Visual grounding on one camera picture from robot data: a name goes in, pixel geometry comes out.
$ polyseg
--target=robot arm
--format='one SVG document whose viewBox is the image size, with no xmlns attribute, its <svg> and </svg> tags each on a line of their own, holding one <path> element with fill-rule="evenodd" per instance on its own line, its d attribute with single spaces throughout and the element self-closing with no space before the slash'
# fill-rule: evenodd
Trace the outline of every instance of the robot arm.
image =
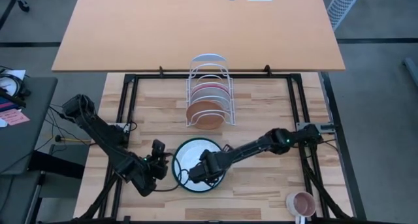
<svg viewBox="0 0 418 224">
<path fill-rule="evenodd" d="M 85 95 L 77 95 L 63 105 L 65 120 L 76 123 L 100 146 L 107 154 L 115 173 L 132 182 L 143 196 L 149 195 L 155 188 L 156 179 L 162 180 L 167 174 L 165 145 L 154 140 L 152 154 L 145 158 L 127 151 L 127 135 L 118 126 L 108 125 L 95 113 L 93 102 Z"/>
<path fill-rule="evenodd" d="M 220 152 L 203 151 L 200 157 L 201 162 L 190 169 L 189 177 L 192 182 L 205 182 L 212 185 L 233 163 L 261 152 L 270 151 L 281 155 L 288 152 L 296 143 L 317 144 L 322 140 L 316 126 L 312 124 L 296 132 L 289 132 L 287 129 L 272 129 L 257 140 L 235 149 L 227 146 L 226 148 L 229 150 Z"/>
</svg>

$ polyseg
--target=mug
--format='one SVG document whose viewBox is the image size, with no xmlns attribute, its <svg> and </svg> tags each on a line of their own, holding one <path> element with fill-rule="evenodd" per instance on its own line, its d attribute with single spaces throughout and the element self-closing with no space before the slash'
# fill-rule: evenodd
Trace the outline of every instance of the mug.
<svg viewBox="0 0 418 224">
<path fill-rule="evenodd" d="M 286 197 L 286 207 L 295 216 L 296 224 L 305 224 L 307 217 L 316 211 L 314 197 L 305 191 L 292 192 Z"/>
</svg>

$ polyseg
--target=wooden tabletop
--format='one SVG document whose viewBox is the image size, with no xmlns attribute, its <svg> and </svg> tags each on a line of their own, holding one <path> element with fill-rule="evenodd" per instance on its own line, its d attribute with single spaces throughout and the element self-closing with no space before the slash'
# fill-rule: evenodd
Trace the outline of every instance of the wooden tabletop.
<svg viewBox="0 0 418 224">
<path fill-rule="evenodd" d="M 231 71 L 341 71 L 323 0 L 78 0 L 53 71 L 187 70 L 226 57 Z"/>
<path fill-rule="evenodd" d="M 123 75 L 113 73 L 107 76 L 99 109 L 100 117 L 107 122 L 116 120 Z M 302 73 L 302 79 L 311 120 L 328 122 L 317 73 Z M 166 144 L 169 152 L 174 152 L 182 142 L 197 136 L 212 139 L 219 145 L 228 143 L 236 147 L 275 127 L 295 130 L 285 80 L 234 79 L 234 96 L 236 126 L 223 125 L 220 129 L 202 131 L 185 126 L 185 80 L 140 80 L 134 116 L 138 129 L 131 133 L 129 150 L 145 156 L 151 152 L 152 140 L 157 138 Z M 337 151 L 321 144 L 317 153 L 325 188 L 342 210 L 351 215 Z M 74 216 L 83 214 L 99 194 L 107 161 L 98 146 L 91 147 Z M 168 189 L 175 185 L 169 167 L 167 177 L 157 181 L 157 188 Z M 178 188 L 141 197 L 132 184 L 123 184 L 118 219 L 131 216 L 131 220 L 291 221 L 294 218 L 286 210 L 286 195 L 303 190 L 297 149 L 283 155 L 266 152 L 234 164 L 220 185 L 207 193 L 191 193 Z M 107 216 L 110 215 L 113 194 L 109 197 Z"/>
</svg>

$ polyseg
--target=tan plate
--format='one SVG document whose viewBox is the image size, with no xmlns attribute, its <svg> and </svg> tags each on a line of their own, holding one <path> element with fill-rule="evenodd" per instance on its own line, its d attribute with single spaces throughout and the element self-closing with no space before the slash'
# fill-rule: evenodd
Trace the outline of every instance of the tan plate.
<svg viewBox="0 0 418 224">
<path fill-rule="evenodd" d="M 213 103 L 211 101 L 199 101 L 197 103 L 193 103 L 187 109 L 187 112 L 185 113 L 186 117 L 187 117 L 187 120 L 191 121 L 191 117 L 194 114 L 196 114 L 198 112 L 201 112 L 203 110 L 223 110 L 223 109 L 222 109 L 221 106 L 219 106 L 218 104 Z M 197 114 L 193 119 L 197 119 L 199 116 L 201 116 L 205 113 Z M 225 113 L 223 113 L 223 112 L 216 112 L 216 113 L 225 117 Z M 195 126 L 198 129 L 216 129 L 222 123 L 223 123 L 223 118 L 221 116 L 210 115 L 210 116 L 202 116 L 200 118 L 200 120 L 196 124 L 194 124 L 193 126 Z"/>
</svg>

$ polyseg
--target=wooden board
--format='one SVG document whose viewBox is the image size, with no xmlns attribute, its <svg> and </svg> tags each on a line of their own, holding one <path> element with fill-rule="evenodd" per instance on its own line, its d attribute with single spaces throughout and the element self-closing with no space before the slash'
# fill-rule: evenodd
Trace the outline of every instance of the wooden board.
<svg viewBox="0 0 418 224">
<path fill-rule="evenodd" d="M 344 70 L 323 0 L 78 0 L 52 70 L 187 70 L 205 53 L 232 71 Z"/>
<path fill-rule="evenodd" d="M 312 121 L 329 121 L 317 74 L 304 73 L 302 78 Z M 122 80 L 123 74 L 108 74 L 99 109 L 99 115 L 106 121 L 116 119 Z M 271 128 L 294 130 L 285 80 L 234 79 L 234 92 L 237 126 L 223 125 L 220 129 L 202 131 L 185 127 L 185 80 L 140 80 L 134 116 L 138 129 L 131 133 L 129 150 L 145 156 L 151 152 L 152 140 L 157 138 L 166 144 L 169 152 L 174 152 L 182 142 L 196 136 L 210 138 L 220 145 L 239 146 Z M 351 215 L 336 150 L 322 144 L 317 152 L 325 188 L 342 210 Z M 74 216 L 83 214 L 100 192 L 106 166 L 106 155 L 99 147 L 92 146 Z M 157 182 L 158 189 L 175 185 L 171 168 L 167 177 Z M 123 184 L 118 219 L 129 215 L 132 220 L 290 221 L 294 219 L 285 208 L 285 197 L 289 192 L 302 190 L 304 182 L 297 149 L 283 155 L 262 153 L 233 165 L 221 184 L 208 193 L 190 193 L 178 188 L 141 197 L 132 184 Z"/>
</svg>

